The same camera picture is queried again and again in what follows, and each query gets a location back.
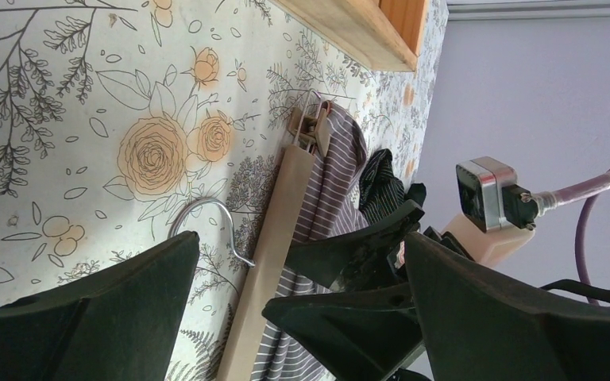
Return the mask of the grey striped underwear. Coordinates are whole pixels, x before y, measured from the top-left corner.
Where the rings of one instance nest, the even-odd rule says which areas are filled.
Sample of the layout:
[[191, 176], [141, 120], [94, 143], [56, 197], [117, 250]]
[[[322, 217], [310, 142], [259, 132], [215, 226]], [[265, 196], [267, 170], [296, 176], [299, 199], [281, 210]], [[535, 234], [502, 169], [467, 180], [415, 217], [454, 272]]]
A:
[[[330, 110], [327, 154], [317, 155], [292, 241], [320, 241], [368, 225], [351, 196], [367, 162], [367, 144], [358, 123], [342, 106]], [[250, 380], [322, 380], [327, 370], [294, 338], [268, 322]]]

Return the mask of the wooden clip hanger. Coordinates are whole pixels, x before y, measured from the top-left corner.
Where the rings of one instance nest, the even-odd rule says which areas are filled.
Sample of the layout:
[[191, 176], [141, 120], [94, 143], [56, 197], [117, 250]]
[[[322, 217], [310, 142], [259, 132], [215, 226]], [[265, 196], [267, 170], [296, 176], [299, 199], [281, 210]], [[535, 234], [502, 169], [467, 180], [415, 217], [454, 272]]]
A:
[[295, 135], [282, 156], [253, 258], [242, 256], [230, 238], [231, 252], [249, 266], [235, 318], [218, 367], [217, 380], [249, 380], [263, 337], [262, 310], [276, 293], [296, 222], [315, 162], [310, 152], [306, 112], [297, 112]]

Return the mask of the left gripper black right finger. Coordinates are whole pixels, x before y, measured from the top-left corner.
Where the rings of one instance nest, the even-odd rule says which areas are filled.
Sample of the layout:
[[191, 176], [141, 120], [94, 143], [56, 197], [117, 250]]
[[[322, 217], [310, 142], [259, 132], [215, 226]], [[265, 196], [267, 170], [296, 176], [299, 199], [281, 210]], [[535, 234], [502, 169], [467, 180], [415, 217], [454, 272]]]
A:
[[610, 380], [610, 290], [533, 287], [412, 233], [405, 266], [437, 380]]

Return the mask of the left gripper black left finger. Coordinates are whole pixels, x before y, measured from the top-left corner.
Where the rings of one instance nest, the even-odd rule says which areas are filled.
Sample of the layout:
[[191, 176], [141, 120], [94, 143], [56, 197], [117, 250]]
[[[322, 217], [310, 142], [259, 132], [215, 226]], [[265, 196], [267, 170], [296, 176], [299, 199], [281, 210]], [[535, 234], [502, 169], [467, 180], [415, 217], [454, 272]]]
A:
[[199, 260], [186, 231], [0, 307], [0, 380], [162, 380]]

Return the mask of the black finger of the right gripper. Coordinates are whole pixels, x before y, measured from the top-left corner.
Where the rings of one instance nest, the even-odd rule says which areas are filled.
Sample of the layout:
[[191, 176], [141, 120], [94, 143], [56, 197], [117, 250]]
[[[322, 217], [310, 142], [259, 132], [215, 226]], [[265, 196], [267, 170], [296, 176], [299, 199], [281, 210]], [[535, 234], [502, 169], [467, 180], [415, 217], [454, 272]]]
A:
[[412, 200], [381, 221], [320, 241], [292, 244], [285, 266], [327, 290], [375, 290], [402, 283], [394, 262], [424, 212]]
[[423, 350], [406, 283], [273, 298], [262, 314], [338, 380], [387, 380]]

